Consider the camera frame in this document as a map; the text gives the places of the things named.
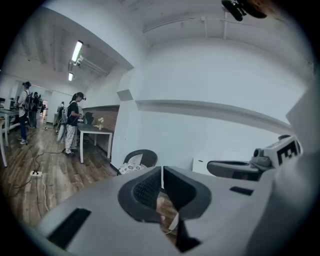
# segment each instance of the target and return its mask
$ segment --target camera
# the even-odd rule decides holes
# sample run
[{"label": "camera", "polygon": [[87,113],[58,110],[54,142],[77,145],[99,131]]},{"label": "camera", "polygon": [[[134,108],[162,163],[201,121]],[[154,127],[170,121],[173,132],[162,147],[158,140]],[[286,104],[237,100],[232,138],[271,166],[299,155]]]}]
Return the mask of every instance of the camera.
[{"label": "camera", "polygon": [[248,0],[222,0],[221,3],[238,22],[241,22],[243,17],[247,14],[258,19],[264,19],[267,17],[266,14],[253,7]]}]

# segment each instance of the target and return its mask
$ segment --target black shirt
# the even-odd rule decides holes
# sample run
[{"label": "black shirt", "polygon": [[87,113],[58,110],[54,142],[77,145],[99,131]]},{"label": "black shirt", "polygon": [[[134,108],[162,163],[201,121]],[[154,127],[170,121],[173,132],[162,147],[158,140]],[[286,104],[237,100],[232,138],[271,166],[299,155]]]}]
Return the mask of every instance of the black shirt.
[{"label": "black shirt", "polygon": [[72,102],[71,105],[68,107],[68,113],[67,113],[67,125],[71,126],[77,126],[78,125],[78,117],[77,116],[72,116],[71,112],[74,111],[76,114],[79,114],[79,109],[78,105],[76,102]]}]

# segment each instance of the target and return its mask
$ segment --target ceiling light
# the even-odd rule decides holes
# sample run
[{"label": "ceiling light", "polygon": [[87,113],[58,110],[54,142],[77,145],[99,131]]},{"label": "ceiling light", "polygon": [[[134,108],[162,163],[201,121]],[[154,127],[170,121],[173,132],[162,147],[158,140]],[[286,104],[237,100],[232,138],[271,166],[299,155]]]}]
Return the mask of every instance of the ceiling light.
[{"label": "ceiling light", "polygon": [[81,42],[81,41],[76,42],[76,45],[75,45],[75,48],[74,48],[74,51],[73,51],[73,54],[72,54],[72,58],[71,58],[71,60],[73,60],[74,62],[77,61],[79,52],[80,52],[81,47],[82,47],[83,44],[84,43]]}]

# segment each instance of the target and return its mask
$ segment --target fluorescent light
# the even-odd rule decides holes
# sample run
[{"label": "fluorescent light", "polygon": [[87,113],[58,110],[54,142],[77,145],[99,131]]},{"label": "fluorescent light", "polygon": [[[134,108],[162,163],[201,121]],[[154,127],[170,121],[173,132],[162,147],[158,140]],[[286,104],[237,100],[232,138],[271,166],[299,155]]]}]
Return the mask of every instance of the fluorescent light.
[{"label": "fluorescent light", "polygon": [[81,41],[76,42],[76,45],[75,45],[75,48],[74,48],[74,51],[73,51],[73,54],[72,54],[72,58],[71,58],[71,60],[73,60],[74,62],[77,61],[79,52],[80,52],[81,47],[82,47],[83,44],[84,43],[81,42]]}]

